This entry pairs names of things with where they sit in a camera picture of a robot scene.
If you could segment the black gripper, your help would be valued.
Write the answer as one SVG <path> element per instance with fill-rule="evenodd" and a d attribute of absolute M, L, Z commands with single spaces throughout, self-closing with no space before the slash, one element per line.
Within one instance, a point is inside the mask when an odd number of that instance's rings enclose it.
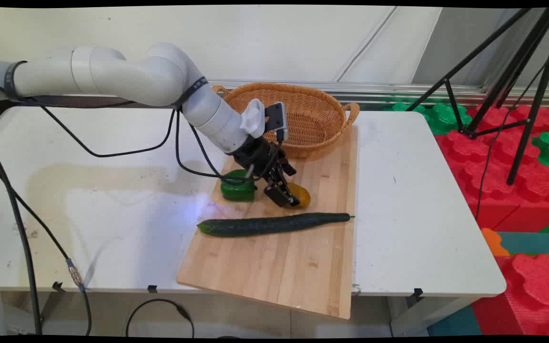
<path fill-rule="evenodd" d="M 283 139 L 277 143 L 269 142 L 263 137 L 247 141 L 233 154 L 235 162 L 248 170 L 253 167 L 246 179 L 263 179 L 265 195 L 281 208 L 296 207 L 300 200 L 288 187 L 286 176 L 294 176 L 296 169 L 290 165 L 283 150 Z"/>

